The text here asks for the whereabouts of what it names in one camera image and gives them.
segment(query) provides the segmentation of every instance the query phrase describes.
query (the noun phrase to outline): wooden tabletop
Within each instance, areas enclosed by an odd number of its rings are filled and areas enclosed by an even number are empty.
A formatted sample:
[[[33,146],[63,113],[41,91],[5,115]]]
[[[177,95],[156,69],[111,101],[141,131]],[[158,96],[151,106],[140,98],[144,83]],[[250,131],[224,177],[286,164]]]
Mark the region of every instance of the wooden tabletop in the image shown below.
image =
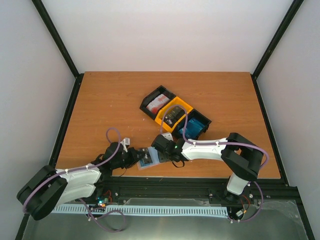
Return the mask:
[[[131,147],[149,147],[160,126],[142,112],[143,98],[158,86],[182,98],[212,123],[200,140],[225,138],[231,132],[265,149],[270,161],[260,178],[280,178],[249,72],[86,72],[57,161],[57,168],[86,165],[104,153],[109,143],[106,130],[116,127]],[[110,133],[113,141],[115,133]],[[121,175],[116,169],[113,175]],[[227,178],[228,166],[217,160],[197,159],[176,168],[170,162],[124,176]]]

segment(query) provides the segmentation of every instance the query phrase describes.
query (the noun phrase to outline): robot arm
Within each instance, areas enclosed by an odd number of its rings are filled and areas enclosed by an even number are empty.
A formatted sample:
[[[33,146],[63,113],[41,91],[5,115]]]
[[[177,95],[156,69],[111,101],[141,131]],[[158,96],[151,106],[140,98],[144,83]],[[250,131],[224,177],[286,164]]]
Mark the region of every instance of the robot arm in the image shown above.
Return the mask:
[[[250,147],[227,145],[224,143],[238,142],[253,145],[250,141],[237,133],[231,133],[229,137],[218,140],[199,141],[191,140],[193,144],[185,142],[182,138],[176,142],[170,133],[158,135],[152,143],[157,151],[163,153],[169,160],[174,162],[189,161],[195,159],[212,159],[224,161],[233,174],[228,180],[225,198],[232,201],[242,194],[248,182],[255,181],[258,177],[263,154]],[[35,220],[46,217],[60,204],[69,201],[90,197],[95,189],[95,183],[104,175],[110,175],[116,168],[129,168],[141,159],[140,153],[133,147],[127,149],[129,145],[122,141],[114,157],[100,167],[87,168],[74,172],[61,174],[48,182],[30,199],[26,210]],[[107,148],[105,154],[101,154],[95,161],[87,166],[96,165],[114,154],[118,146],[113,142]],[[65,171],[64,169],[54,169],[44,166],[34,177],[19,191],[17,199],[24,204],[29,195],[41,183],[49,177]]]
[[[226,190],[232,195],[241,195],[249,182],[257,180],[263,153],[250,147],[225,144],[236,142],[254,145],[240,134],[233,132],[222,139],[204,141],[189,139],[189,142],[182,138],[174,142],[158,135],[153,141],[152,147],[175,162],[195,159],[224,161],[233,171],[226,187]]]

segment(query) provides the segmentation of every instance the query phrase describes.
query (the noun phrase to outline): white backdrop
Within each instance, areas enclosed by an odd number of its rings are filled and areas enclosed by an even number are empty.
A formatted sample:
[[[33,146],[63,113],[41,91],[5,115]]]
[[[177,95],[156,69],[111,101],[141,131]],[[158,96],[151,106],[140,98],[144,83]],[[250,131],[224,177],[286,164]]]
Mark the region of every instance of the white backdrop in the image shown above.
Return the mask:
[[[320,239],[320,1],[304,1],[258,78],[289,182]]]
[[[17,193],[48,164],[75,79],[32,1],[2,1],[0,23],[0,239],[13,240]]]
[[[80,72],[253,72],[291,2],[43,1]]]

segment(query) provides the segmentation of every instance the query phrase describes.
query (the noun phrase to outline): small box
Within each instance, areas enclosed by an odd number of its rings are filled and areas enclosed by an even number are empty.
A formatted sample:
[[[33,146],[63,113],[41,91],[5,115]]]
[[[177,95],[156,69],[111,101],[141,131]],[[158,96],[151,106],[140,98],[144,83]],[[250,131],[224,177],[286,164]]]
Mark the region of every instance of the small box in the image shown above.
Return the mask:
[[[211,120],[202,115],[180,97],[167,90],[164,86],[159,86],[156,90],[147,95],[140,109],[152,118],[156,123],[161,125],[162,118],[166,110],[172,105],[182,105],[188,115],[185,137],[187,139],[197,140],[202,133],[209,128]],[[182,138],[182,128],[186,119],[185,112],[179,107],[173,107],[167,112],[163,128],[172,134],[173,137]]]

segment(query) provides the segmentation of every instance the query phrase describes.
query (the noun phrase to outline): red wire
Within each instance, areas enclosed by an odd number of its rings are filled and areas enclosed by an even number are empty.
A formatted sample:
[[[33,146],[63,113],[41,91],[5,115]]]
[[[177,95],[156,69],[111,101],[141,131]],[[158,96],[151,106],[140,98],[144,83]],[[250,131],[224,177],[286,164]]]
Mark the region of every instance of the red wire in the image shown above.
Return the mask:
[[[244,197],[244,198],[247,200],[247,202],[248,202],[248,207],[247,207],[246,209],[248,209],[248,208],[250,207],[250,201],[249,201],[249,199],[248,199],[245,195],[242,195],[242,197]]]
[[[107,195],[108,193],[109,193],[109,196],[111,196],[111,191],[110,191],[110,190],[106,191],[106,192],[103,194],[103,196]]]
[[[241,201],[242,208],[245,209],[244,202],[242,201],[241,198],[240,198],[240,201]]]

